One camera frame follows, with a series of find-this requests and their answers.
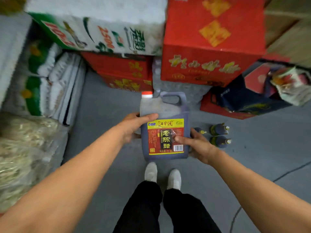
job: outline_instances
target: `white sneaker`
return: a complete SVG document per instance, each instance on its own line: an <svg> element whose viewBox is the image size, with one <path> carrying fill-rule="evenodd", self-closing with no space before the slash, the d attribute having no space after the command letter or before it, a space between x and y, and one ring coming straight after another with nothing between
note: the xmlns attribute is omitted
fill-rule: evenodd
<svg viewBox="0 0 311 233"><path fill-rule="evenodd" d="M156 183L156 177L158 175L158 169L156 167L155 162L151 162L147 165L145 171L145 180L146 181L153 181Z"/></svg>
<svg viewBox="0 0 311 233"><path fill-rule="evenodd" d="M178 169L173 169L169 174L169 180L167 182L167 189L177 189L181 188L181 175Z"/></svg>

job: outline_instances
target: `small bottle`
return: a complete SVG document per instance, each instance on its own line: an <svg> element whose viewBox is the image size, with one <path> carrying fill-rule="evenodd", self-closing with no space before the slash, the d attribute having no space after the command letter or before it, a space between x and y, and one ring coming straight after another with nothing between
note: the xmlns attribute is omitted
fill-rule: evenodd
<svg viewBox="0 0 311 233"><path fill-rule="evenodd" d="M207 133L206 131L202 130L202 129L199 128L199 127L195 127L194 129L195 129L198 133L201 133L201 134Z"/></svg>
<svg viewBox="0 0 311 233"><path fill-rule="evenodd" d="M210 139L210 143L218 148L226 148L228 144L231 144L231 139L227 139L224 136L214 136Z"/></svg>
<svg viewBox="0 0 311 233"><path fill-rule="evenodd" d="M219 123L210 127L210 133L212 136L228 135L230 127L226 126L225 123Z"/></svg>

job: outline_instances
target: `person's right hand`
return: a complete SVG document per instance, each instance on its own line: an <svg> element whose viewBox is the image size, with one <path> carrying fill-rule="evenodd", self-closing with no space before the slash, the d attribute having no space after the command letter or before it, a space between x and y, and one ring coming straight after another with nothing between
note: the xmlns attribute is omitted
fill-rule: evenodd
<svg viewBox="0 0 311 233"><path fill-rule="evenodd" d="M175 141L183 145L191 146L191 156L197 158L202 163L210 164L211 160L220 150L216 146L209 143L209 141L202 134L196 132L193 128L191 128L190 133L193 138L176 136Z"/></svg>

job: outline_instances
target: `gift box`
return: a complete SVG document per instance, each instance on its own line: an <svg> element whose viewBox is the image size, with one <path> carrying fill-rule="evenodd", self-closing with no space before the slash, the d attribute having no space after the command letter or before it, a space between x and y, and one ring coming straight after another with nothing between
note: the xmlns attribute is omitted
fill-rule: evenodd
<svg viewBox="0 0 311 233"><path fill-rule="evenodd" d="M148 80L152 70L152 57L132 54L97 54L83 51L81 55L91 67L102 74L122 75L126 78Z"/></svg>
<svg viewBox="0 0 311 233"><path fill-rule="evenodd" d="M152 74L147 80L141 78L127 78L122 75L112 75L103 72L97 72L106 84L111 88L131 92L153 91L152 87Z"/></svg>
<svg viewBox="0 0 311 233"><path fill-rule="evenodd" d="M217 105L216 95L213 94L212 90L210 90L205 96L203 96L200 110L241 120L256 116L250 113L229 112L226 108L220 107L219 105Z"/></svg>
<svg viewBox="0 0 311 233"><path fill-rule="evenodd" d="M227 86L265 54L263 5L169 0L161 80Z"/></svg>
<svg viewBox="0 0 311 233"><path fill-rule="evenodd" d="M260 60L234 79L227 87L215 87L217 105L228 111L261 115L291 106L273 86L270 73L286 68L287 63Z"/></svg>

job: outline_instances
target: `red cardboard box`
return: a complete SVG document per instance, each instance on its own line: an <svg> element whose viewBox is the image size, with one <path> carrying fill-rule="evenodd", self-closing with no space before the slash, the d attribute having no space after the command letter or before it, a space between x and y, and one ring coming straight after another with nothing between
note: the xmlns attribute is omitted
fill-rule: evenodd
<svg viewBox="0 0 311 233"><path fill-rule="evenodd" d="M111 88L117 88L131 92L153 91L152 76L150 76L148 80L145 80L140 78L126 78L122 75L108 75L103 72L97 73Z"/></svg>
<svg viewBox="0 0 311 233"><path fill-rule="evenodd" d="M265 54L263 0L169 0L161 79L225 87Z"/></svg>
<svg viewBox="0 0 311 233"><path fill-rule="evenodd" d="M220 107L216 104L216 97L211 92L208 92L205 96L203 96L200 110L208 112L208 113L219 114L219 115L223 115L226 117L231 117L231 118L241 119L241 120L256 116L256 115L248 114L248 113L228 112L225 108Z"/></svg>
<svg viewBox="0 0 311 233"><path fill-rule="evenodd" d="M81 55L97 72L148 80L152 57L132 54L100 54L83 51Z"/></svg>

